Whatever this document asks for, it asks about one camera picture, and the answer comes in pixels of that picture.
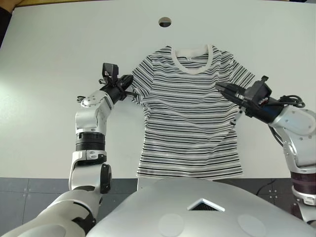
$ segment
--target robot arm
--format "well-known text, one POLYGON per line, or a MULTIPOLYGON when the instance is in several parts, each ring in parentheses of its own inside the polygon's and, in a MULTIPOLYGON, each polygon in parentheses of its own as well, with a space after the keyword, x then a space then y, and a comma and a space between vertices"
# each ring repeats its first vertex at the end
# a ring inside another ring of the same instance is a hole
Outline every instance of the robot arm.
POLYGON ((298 96, 282 96, 276 100, 263 76, 253 86, 219 82, 216 88, 228 100, 240 106, 249 117, 267 123, 274 138, 283 147, 291 172, 292 191, 297 198, 305 222, 316 220, 316 114, 303 109, 298 96))
POLYGON ((110 190, 111 167, 106 164, 106 120, 114 104, 127 95, 132 75, 118 78, 119 68, 103 64, 104 86, 88 97, 78 97, 76 151, 69 177, 70 191, 59 196, 34 220, 3 237, 84 237, 96 224, 102 194, 110 190))

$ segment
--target t-shirt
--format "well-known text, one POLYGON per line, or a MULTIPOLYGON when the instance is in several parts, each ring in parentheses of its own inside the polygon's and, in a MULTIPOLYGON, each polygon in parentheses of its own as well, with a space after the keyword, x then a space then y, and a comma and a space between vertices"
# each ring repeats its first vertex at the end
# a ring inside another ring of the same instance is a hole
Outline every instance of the t-shirt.
POLYGON ((133 71, 132 100, 144 107, 145 140, 139 177, 220 179, 242 175, 231 121, 238 106, 216 82, 247 87, 254 75, 233 55, 207 45, 207 52, 176 56, 170 47, 147 56, 133 71))

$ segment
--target floor tile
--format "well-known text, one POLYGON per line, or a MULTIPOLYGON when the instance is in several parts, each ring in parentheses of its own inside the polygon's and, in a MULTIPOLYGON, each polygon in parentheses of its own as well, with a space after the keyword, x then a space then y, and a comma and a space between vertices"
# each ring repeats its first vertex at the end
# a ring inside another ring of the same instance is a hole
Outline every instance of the floor tile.
POLYGON ((0 178, 0 192, 25 192, 29 179, 0 178))
POLYGON ((132 194, 137 190, 137 179, 112 179, 109 194, 132 194))
POLYGON ((28 192, 61 194, 69 191, 68 179, 30 179, 28 192))
POLYGON ((25 194, 0 192, 0 236, 22 225, 25 194))
POLYGON ((37 217, 41 211, 48 207, 60 194, 27 194, 23 223, 37 217))

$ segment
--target white table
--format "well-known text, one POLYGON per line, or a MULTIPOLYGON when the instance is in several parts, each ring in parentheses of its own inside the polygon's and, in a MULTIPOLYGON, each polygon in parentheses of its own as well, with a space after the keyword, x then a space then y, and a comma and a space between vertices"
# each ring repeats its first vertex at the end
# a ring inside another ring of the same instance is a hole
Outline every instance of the white table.
MULTIPOLYGON (((316 109, 316 6, 256 0, 116 0, 21 7, 0 51, 0 176, 67 178, 77 95, 99 88, 103 62, 128 74, 151 52, 212 43, 231 51, 273 96, 316 109), (172 25, 162 28, 159 18, 172 25)), ((134 178, 144 140, 140 106, 116 104, 106 149, 114 178, 134 178)), ((243 117, 238 149, 246 178, 289 177, 265 124, 243 117)))

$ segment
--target black cable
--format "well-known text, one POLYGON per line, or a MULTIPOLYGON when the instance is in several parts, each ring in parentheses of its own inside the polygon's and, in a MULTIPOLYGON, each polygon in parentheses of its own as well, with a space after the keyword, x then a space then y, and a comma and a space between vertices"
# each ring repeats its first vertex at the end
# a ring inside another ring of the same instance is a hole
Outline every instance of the black cable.
POLYGON ((276 139, 276 141, 283 147, 283 141, 282 141, 282 138, 280 137, 280 135, 275 131, 274 128, 268 126, 273 137, 276 139))
POLYGON ((263 185, 261 188, 259 188, 258 191, 257 191, 257 193, 256 193, 256 196, 259 195, 260 191, 261 191, 264 187, 266 187, 266 186, 268 186, 268 185, 270 185, 270 184, 273 184, 276 180, 277 180, 277 179, 273 179, 271 182, 269 182, 269 183, 263 185))
POLYGON ((302 98, 297 95, 283 95, 277 102, 267 103, 266 106, 272 105, 293 105, 297 108, 304 108, 305 103, 302 98))

